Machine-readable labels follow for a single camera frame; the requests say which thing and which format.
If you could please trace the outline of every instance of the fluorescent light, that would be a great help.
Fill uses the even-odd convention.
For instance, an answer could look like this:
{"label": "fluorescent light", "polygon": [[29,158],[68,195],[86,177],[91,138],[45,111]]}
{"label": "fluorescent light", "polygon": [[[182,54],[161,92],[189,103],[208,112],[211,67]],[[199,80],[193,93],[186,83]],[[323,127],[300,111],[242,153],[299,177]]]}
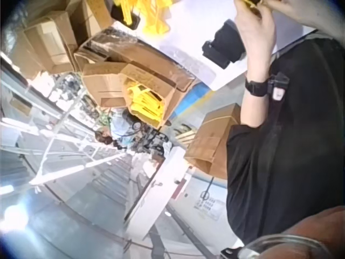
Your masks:
{"label": "fluorescent light", "polygon": [[12,64],[12,68],[18,73],[20,73],[20,68],[18,66]]}
{"label": "fluorescent light", "polygon": [[1,186],[0,187],[0,195],[4,195],[7,193],[13,192],[15,189],[13,188],[12,185],[6,185],[6,186]]}
{"label": "fluorescent light", "polygon": [[8,56],[6,56],[6,54],[5,54],[4,52],[1,52],[1,57],[2,57],[3,59],[5,59],[7,63],[9,63],[10,65],[12,65],[12,60],[11,60]]}
{"label": "fluorescent light", "polygon": [[38,136],[38,131],[32,131],[32,130],[29,130],[29,129],[25,129],[25,128],[21,128],[21,127],[18,127],[18,126],[10,125],[10,124],[4,123],[2,121],[0,121],[0,125],[4,126],[4,127],[7,127],[7,128],[13,128],[13,129],[15,129],[17,131],[21,131],[21,132],[25,132],[25,133],[28,133],[28,134],[33,134],[33,135]]}
{"label": "fluorescent light", "polygon": [[79,166],[74,166],[74,167],[70,167],[67,169],[63,169],[60,171],[56,171],[54,173],[48,173],[48,174],[44,174],[42,176],[38,176],[35,177],[34,179],[32,179],[29,184],[31,185],[41,185],[45,182],[49,182],[70,174],[74,174],[76,172],[82,171],[85,169],[85,166],[79,165]]}
{"label": "fluorescent light", "polygon": [[40,176],[37,176],[34,179],[32,179],[29,182],[29,184],[31,184],[31,185],[41,185],[41,184],[43,184],[45,182],[56,180],[58,178],[61,178],[61,177],[64,177],[64,176],[67,176],[67,175],[70,175],[70,174],[74,174],[76,172],[84,170],[85,168],[90,168],[90,167],[93,167],[93,166],[97,166],[97,165],[100,165],[101,163],[111,161],[111,160],[113,160],[115,158],[118,158],[118,157],[121,157],[121,156],[124,156],[124,155],[125,155],[125,153],[121,153],[121,154],[117,154],[117,155],[114,155],[114,156],[110,156],[108,158],[104,158],[104,159],[100,159],[100,160],[89,162],[85,166],[78,165],[78,166],[66,168],[66,169],[63,169],[63,170],[60,170],[60,171],[56,171],[54,173],[48,173],[48,174],[40,175]]}
{"label": "fluorescent light", "polygon": [[118,158],[120,156],[123,156],[123,154],[117,154],[117,155],[114,155],[114,156],[110,156],[108,158],[103,158],[103,159],[100,159],[100,160],[95,160],[95,161],[92,161],[92,162],[89,162],[85,165],[86,168],[90,168],[90,167],[93,167],[93,166],[97,166],[97,165],[100,165],[101,163],[105,163],[105,162],[109,162],[115,158]]}
{"label": "fluorescent light", "polygon": [[13,125],[13,126],[17,126],[19,128],[23,128],[25,130],[38,131],[38,128],[36,126],[30,126],[27,123],[23,123],[23,122],[18,121],[18,120],[13,120],[11,118],[2,118],[2,121],[4,123],[7,123],[7,124],[10,124],[10,125]]}
{"label": "fluorescent light", "polygon": [[24,230],[29,221],[29,216],[22,205],[12,205],[5,210],[4,220],[0,222],[0,230]]}

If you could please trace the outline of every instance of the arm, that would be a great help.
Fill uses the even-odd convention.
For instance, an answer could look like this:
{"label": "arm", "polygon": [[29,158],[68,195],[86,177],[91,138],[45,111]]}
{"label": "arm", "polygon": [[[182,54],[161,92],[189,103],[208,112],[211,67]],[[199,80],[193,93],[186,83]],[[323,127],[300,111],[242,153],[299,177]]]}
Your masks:
{"label": "arm", "polygon": [[345,16],[334,0],[264,0],[269,8],[316,28],[345,47]]}
{"label": "arm", "polygon": [[[243,0],[234,0],[237,16],[236,26],[239,30],[248,58],[247,81],[263,83],[268,78],[271,55],[275,45],[275,25],[271,11],[258,5],[261,17],[252,13]],[[242,107],[241,124],[259,127],[266,119],[268,96],[252,96],[246,89]]]}

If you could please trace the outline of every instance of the wrist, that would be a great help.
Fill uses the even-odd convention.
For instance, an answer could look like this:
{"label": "wrist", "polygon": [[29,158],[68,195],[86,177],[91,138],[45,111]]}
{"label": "wrist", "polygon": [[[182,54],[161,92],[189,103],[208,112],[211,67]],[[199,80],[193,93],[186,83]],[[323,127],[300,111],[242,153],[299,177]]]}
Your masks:
{"label": "wrist", "polygon": [[263,83],[269,76],[270,61],[253,62],[248,60],[247,81]]}
{"label": "wrist", "polygon": [[258,83],[263,83],[268,78],[269,69],[263,68],[249,68],[247,72],[247,81],[254,81]]}

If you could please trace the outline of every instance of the skin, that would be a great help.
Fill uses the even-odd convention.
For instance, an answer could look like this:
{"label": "skin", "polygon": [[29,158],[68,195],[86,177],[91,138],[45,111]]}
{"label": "skin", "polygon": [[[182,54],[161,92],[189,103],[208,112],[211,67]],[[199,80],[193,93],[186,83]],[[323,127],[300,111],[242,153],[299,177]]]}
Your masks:
{"label": "skin", "polygon": [[[275,24],[269,8],[259,4],[261,18],[256,16],[242,0],[234,0],[239,30],[248,57],[247,80],[263,83],[268,78],[271,54],[276,41]],[[241,123],[259,127],[267,117],[268,95],[252,96],[245,89],[241,107]]]}
{"label": "skin", "polygon": [[103,137],[111,137],[112,134],[110,132],[110,127],[109,126],[103,126],[100,131],[102,131],[102,136]]}
{"label": "skin", "polygon": [[[298,235],[311,238],[323,243],[335,259],[344,258],[345,255],[345,207],[335,207],[324,210],[314,216],[308,217],[285,234]],[[282,244],[268,249],[259,259],[315,259],[310,256],[307,248],[293,247]]]}
{"label": "skin", "polygon": [[[276,41],[271,10],[306,26],[317,28],[345,46],[345,17],[330,0],[264,0],[258,4],[261,18],[254,15],[243,0],[234,0],[236,26],[248,57],[247,80],[258,83],[268,78],[272,51]],[[268,96],[252,96],[247,89],[242,101],[241,123],[259,127],[267,118]]]}

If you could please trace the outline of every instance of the blue surface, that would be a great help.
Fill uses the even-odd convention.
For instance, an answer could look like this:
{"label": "blue surface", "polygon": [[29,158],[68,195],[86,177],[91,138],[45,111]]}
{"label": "blue surface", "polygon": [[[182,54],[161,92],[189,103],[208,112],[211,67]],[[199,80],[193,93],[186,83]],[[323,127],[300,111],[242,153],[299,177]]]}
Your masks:
{"label": "blue surface", "polygon": [[192,106],[197,100],[202,98],[205,94],[207,94],[211,89],[206,86],[203,82],[196,84],[192,90],[182,99],[178,107],[174,110],[172,115],[170,116],[169,120],[174,119],[181,113],[183,113],[186,109]]}

